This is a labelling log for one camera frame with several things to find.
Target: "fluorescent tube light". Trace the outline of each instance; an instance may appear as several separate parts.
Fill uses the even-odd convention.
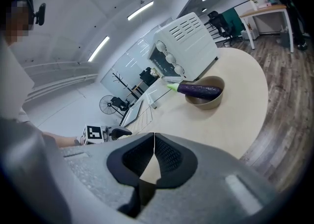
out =
[[[105,39],[101,42],[101,44],[97,47],[97,49],[94,51],[94,53],[90,56],[88,62],[91,62],[96,54],[99,52],[99,50],[104,46],[104,44],[109,40],[109,37],[106,36]]]
[[[154,1],[151,1],[147,5],[143,6],[142,8],[135,11],[132,15],[128,16],[128,20],[130,21],[132,18],[134,18],[136,15],[140,14],[143,10],[147,9],[149,6],[152,6],[154,4]]]

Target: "wire rack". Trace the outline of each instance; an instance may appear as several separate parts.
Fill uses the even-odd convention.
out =
[[[149,106],[144,112],[142,112],[135,121],[129,124],[126,129],[132,132],[132,136],[138,134],[142,131],[145,127],[149,125],[150,122],[153,120],[152,109]]]

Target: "black shoe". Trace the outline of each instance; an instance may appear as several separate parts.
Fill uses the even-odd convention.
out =
[[[298,49],[299,50],[307,50],[307,48],[308,48],[308,44],[305,42],[304,44],[300,44],[300,45],[298,45]]]

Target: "black pants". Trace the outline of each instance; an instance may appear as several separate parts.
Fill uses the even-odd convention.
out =
[[[299,44],[304,44],[305,39],[303,37],[302,31],[300,29],[298,18],[300,18],[299,13],[297,9],[292,4],[291,0],[279,0],[282,4],[284,4],[287,7],[287,13],[289,15],[292,32],[294,35],[294,42]]]

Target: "white vase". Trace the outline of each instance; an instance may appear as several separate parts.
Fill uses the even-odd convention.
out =
[[[257,6],[256,6],[256,4],[255,4],[252,0],[250,0],[250,3],[251,3],[251,5],[252,5],[253,9],[254,9],[255,11],[257,11]]]

